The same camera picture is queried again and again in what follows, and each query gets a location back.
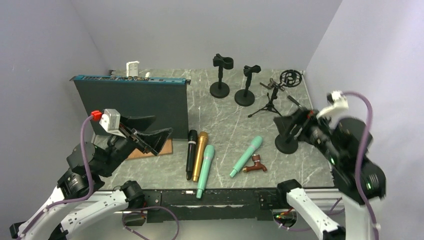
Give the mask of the mint green microphone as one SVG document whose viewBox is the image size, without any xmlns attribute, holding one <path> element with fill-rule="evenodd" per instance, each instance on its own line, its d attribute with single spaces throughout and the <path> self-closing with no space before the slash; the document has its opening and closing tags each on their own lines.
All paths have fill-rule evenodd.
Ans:
<svg viewBox="0 0 424 240">
<path fill-rule="evenodd" d="M 213 145 L 207 145 L 205 147 L 204 153 L 203 153 L 203 163 L 198 179 L 197 184 L 197 191 L 196 191 L 196 198 L 201 199 L 203 196 L 203 193 L 205 191 L 206 183 L 209 176 L 209 171 L 211 167 L 211 162 L 215 154 L 215 147 Z"/>
<path fill-rule="evenodd" d="M 253 138 L 247 149 L 244 151 L 244 153 L 233 166 L 231 173 L 229 174 L 231 178 L 233 178 L 237 173 L 242 170 L 249 158 L 255 153 L 255 151 L 261 146 L 262 143 L 263 138 L 261 136 L 255 136 Z"/>
</svg>

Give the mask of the round-base mic stand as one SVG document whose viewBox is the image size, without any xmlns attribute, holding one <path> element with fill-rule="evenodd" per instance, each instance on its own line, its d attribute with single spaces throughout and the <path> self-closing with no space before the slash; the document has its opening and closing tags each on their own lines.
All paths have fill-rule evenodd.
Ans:
<svg viewBox="0 0 424 240">
<path fill-rule="evenodd" d="M 229 86 L 223 82 L 223 72 L 234 68 L 234 60 L 231 57 L 225 57 L 217 53 L 213 57 L 212 63 L 214 67 L 218 67 L 218 81 L 210 86 L 209 92 L 214 98 L 223 99 L 230 93 Z"/>
<path fill-rule="evenodd" d="M 260 73 L 261 70 L 262 69 L 259 65 L 244 66 L 243 74 L 246 77 L 245 88 L 238 90 L 234 95 L 234 100 L 239 106 L 248 107 L 255 102 L 255 96 L 249 90 L 249 87 L 251 86 L 253 73 L 255 74 Z"/>
</svg>

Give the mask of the black microphone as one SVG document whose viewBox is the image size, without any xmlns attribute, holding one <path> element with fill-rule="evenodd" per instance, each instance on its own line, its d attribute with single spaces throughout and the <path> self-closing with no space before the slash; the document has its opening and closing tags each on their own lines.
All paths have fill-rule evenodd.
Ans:
<svg viewBox="0 0 424 240">
<path fill-rule="evenodd" d="M 198 132 L 194 129 L 191 129 L 188 132 L 188 148 L 187 148 L 187 158 L 186 158 L 186 179 L 189 181 L 193 177 L 195 157 L 197 151 L 197 139 Z"/>
</svg>

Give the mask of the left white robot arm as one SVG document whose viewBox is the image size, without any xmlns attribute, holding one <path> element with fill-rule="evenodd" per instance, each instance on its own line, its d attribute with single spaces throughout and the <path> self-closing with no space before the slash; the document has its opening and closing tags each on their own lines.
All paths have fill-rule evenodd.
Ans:
<svg viewBox="0 0 424 240">
<path fill-rule="evenodd" d="M 115 109 L 95 110 L 84 120 L 98 122 L 110 134 L 106 148 L 80 137 L 80 143 L 67 157 L 68 170 L 58 180 L 51 195 L 26 221 L 13 223 L 9 230 L 14 240 L 69 240 L 100 219 L 120 210 L 147 206 L 145 194 L 135 180 L 129 180 L 104 199 L 81 210 L 77 207 L 104 186 L 113 172 L 134 150 L 158 155 L 173 129 L 149 131 L 154 115 L 124 117 Z"/>
</svg>

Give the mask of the gold microphone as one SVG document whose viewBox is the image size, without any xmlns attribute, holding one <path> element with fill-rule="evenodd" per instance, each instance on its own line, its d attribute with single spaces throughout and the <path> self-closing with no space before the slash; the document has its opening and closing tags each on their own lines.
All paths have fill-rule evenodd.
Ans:
<svg viewBox="0 0 424 240">
<path fill-rule="evenodd" d="M 198 182 L 200 178 L 201 168 L 203 164 L 204 151 L 208 144 L 209 135 L 207 132 L 201 131 L 197 138 L 196 155 L 194 161 L 194 170 L 192 180 Z"/>
</svg>

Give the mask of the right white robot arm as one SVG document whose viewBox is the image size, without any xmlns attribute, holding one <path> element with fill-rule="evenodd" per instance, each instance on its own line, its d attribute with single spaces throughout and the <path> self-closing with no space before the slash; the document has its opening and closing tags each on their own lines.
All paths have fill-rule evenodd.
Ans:
<svg viewBox="0 0 424 240">
<path fill-rule="evenodd" d="M 379 239 L 373 204 L 380 203 L 386 196 L 386 176 L 367 157 L 373 139 L 369 124 L 344 117 L 331 128 L 328 119 L 306 108 L 275 117 L 273 121 L 278 130 L 275 145 L 280 152 L 293 154 L 299 142 L 304 142 L 314 146 L 328 160 L 334 186 L 344 202 L 345 226 L 329 220 L 295 179 L 277 185 L 276 203 L 282 208 L 294 208 L 320 240 Z"/>
</svg>

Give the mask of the black tripod shock-mount stand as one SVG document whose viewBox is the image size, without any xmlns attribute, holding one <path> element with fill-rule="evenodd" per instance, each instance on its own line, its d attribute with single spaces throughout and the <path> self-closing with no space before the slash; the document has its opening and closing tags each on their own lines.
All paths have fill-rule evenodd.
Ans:
<svg viewBox="0 0 424 240">
<path fill-rule="evenodd" d="M 283 71 L 280 76 L 277 83 L 281 83 L 282 86 L 286 88 L 294 88 L 300 85 L 300 83 L 303 81 L 303 74 L 300 71 L 294 70 L 294 69 L 288 69 Z M 267 93 L 267 99 L 268 102 L 265 104 L 264 107 L 258 109 L 257 111 L 249 114 L 247 117 L 251 118 L 253 115 L 261 112 L 261 111 L 267 111 L 271 113 L 278 114 L 280 117 L 282 117 L 281 113 L 276 109 L 274 105 L 274 100 L 278 98 L 279 89 L 272 88 L 272 94 Z"/>
</svg>

